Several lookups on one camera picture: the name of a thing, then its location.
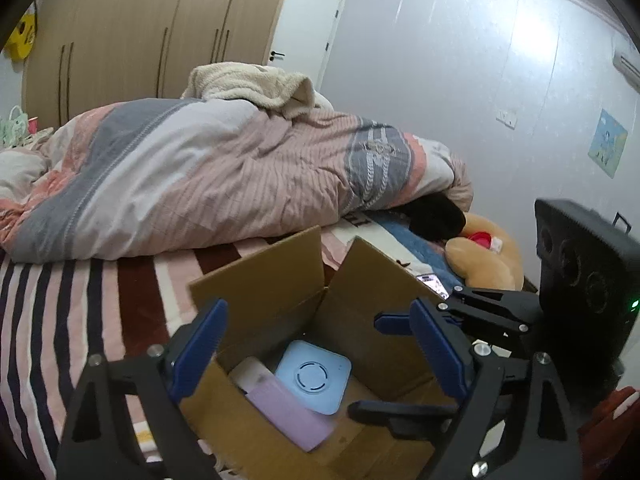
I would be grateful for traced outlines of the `tan plush toy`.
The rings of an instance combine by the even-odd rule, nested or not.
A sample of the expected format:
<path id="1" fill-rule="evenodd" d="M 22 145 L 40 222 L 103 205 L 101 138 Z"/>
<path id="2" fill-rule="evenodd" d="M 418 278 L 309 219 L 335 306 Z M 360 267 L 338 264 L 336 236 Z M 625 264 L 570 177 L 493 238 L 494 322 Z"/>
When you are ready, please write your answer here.
<path id="1" fill-rule="evenodd" d="M 494 222 L 466 212 L 461 233 L 445 245 L 446 263 L 468 287 L 516 290 L 524 285 L 518 244 Z"/>

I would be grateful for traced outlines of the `lilac flat box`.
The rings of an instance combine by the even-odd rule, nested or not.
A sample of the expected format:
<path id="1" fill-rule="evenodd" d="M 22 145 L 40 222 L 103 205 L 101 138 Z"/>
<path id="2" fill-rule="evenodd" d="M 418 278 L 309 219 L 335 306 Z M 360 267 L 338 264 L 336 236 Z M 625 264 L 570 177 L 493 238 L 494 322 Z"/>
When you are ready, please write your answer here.
<path id="1" fill-rule="evenodd" d="M 262 378 L 246 397 L 272 426 L 304 452 L 318 448 L 334 430 L 326 416 L 305 408 L 277 378 Z"/>

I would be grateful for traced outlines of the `red clothing of operator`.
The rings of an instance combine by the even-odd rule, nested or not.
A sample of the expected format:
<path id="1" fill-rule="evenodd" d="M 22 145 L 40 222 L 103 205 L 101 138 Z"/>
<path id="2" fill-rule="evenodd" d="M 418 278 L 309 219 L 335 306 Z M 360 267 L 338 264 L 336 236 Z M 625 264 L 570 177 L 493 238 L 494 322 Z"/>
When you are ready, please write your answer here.
<path id="1" fill-rule="evenodd" d="M 639 429 L 639 390 L 614 390 L 578 430 L 582 478 L 600 479 L 626 440 Z"/>

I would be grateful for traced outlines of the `beige wooden wardrobe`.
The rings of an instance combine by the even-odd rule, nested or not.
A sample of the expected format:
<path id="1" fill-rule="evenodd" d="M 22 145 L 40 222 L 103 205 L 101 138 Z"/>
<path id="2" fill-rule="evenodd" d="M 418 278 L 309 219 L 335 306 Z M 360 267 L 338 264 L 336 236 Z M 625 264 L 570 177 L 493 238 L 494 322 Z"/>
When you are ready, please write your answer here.
<path id="1" fill-rule="evenodd" d="M 41 127 L 92 108 L 178 98 L 196 66 L 266 62 L 283 0 L 37 0 L 23 105 Z"/>

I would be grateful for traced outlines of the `white wall switch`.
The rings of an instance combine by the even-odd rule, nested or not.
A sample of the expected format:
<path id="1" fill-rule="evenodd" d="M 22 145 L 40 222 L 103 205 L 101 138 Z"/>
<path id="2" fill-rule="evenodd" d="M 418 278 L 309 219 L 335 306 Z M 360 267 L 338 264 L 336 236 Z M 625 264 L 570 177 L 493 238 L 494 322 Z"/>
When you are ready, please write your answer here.
<path id="1" fill-rule="evenodd" d="M 496 121 L 501 122 L 506 128 L 514 130 L 518 124 L 518 116 L 512 110 L 497 110 Z"/>

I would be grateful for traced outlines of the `white air conditioner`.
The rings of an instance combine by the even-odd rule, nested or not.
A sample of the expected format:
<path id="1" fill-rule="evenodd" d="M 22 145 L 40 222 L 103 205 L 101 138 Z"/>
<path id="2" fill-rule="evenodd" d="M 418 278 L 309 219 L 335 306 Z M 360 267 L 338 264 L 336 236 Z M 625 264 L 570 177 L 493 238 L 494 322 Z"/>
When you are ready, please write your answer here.
<path id="1" fill-rule="evenodd" d="M 640 87 L 639 57 L 633 53 L 616 50 L 612 63 L 634 88 Z"/>

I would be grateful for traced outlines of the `pink grey striped duvet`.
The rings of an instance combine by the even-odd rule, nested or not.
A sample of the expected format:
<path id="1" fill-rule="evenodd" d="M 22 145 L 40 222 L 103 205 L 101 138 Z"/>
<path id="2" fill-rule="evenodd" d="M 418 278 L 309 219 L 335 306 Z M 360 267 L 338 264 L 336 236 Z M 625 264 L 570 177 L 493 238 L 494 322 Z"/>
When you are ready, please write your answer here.
<path id="1" fill-rule="evenodd" d="M 152 256 L 330 226 L 442 193 L 469 210 L 446 145 L 333 110 L 142 99 L 1 153 L 1 246 L 16 262 Z"/>

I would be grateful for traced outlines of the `brown cardboard box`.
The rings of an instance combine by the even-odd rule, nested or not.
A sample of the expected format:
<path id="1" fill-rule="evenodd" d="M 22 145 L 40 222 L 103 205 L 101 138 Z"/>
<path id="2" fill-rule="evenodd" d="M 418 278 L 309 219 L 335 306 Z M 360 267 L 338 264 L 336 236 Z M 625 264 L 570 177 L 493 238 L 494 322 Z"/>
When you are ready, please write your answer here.
<path id="1" fill-rule="evenodd" d="M 381 312 L 405 313 L 426 288 L 365 240 L 332 278 L 309 229 L 191 283 L 194 304 L 228 306 L 213 363 L 181 411 L 218 460 L 244 479 L 414 479 L 433 456 L 348 417 L 357 401 L 444 405 L 416 341 L 386 336 Z"/>

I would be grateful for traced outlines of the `cream fleece blanket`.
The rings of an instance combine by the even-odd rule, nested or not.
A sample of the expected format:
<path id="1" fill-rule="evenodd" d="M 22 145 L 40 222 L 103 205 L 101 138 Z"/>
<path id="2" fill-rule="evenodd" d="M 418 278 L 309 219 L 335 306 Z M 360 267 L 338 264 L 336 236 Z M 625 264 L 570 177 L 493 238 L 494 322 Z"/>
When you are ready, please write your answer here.
<path id="1" fill-rule="evenodd" d="M 334 111 L 333 105 L 314 90 L 311 79 L 279 67 L 220 62 L 190 71 L 183 99 L 244 100 L 285 118 L 307 115 L 311 110 Z"/>

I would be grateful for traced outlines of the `white rounded item in box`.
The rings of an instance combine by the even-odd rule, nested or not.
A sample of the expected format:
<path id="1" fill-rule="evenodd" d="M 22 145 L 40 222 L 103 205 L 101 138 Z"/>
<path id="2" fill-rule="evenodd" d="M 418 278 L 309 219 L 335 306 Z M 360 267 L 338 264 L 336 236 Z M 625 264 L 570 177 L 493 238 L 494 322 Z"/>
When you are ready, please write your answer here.
<path id="1" fill-rule="evenodd" d="M 229 379 L 242 391 L 250 393 L 261 382 L 273 378 L 273 374 L 254 356 L 244 359 L 228 374 Z"/>

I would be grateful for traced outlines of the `yellow hanging bag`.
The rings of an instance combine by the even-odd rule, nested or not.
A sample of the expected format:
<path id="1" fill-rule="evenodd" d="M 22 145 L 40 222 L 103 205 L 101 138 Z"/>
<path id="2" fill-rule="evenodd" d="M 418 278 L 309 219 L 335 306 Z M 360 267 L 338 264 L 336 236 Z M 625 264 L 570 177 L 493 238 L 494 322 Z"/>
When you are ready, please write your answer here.
<path id="1" fill-rule="evenodd" d="M 13 63 L 29 57 L 34 47 L 38 27 L 37 3 L 32 3 L 11 32 L 4 50 Z"/>

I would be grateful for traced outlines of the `items on nightstand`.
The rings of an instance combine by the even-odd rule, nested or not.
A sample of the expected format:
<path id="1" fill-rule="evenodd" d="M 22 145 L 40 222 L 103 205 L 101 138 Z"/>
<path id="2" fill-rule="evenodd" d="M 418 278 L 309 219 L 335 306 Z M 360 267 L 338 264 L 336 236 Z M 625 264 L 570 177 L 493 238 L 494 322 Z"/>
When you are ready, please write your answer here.
<path id="1" fill-rule="evenodd" d="M 38 118 L 30 117 L 19 105 L 14 105 L 8 117 L 1 119 L 1 147 L 26 148 L 35 141 L 37 131 Z"/>

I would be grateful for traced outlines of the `striped pink navy bed blanket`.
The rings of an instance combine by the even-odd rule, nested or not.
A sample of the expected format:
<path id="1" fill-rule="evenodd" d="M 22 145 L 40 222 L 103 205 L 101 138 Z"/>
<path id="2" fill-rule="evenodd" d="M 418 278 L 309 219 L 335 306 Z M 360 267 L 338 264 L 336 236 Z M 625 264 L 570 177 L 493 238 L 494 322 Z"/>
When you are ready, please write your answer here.
<path id="1" fill-rule="evenodd" d="M 188 285 L 269 238 L 117 261 L 1 258 L 1 428 L 38 476 L 55 476 L 68 398 L 88 356 L 119 360 L 193 320 Z"/>

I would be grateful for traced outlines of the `black garment on bed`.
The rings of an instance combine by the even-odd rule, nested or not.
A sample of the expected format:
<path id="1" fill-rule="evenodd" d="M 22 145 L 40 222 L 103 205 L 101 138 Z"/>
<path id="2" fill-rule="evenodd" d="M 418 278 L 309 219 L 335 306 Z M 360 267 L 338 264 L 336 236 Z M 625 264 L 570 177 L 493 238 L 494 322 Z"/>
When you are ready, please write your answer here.
<path id="1" fill-rule="evenodd" d="M 466 225 L 464 212 L 445 194 L 423 195 L 404 207 L 409 230 L 426 240 L 449 240 Z"/>

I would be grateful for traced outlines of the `smartphone on bed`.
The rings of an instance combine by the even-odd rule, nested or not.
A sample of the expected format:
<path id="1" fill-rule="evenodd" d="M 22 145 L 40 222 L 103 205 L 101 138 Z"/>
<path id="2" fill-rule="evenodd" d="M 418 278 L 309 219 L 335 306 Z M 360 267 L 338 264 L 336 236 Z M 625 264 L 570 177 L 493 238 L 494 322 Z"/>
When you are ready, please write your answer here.
<path id="1" fill-rule="evenodd" d="M 416 276 L 416 279 L 442 300 L 449 298 L 450 292 L 435 273 L 420 274 Z"/>

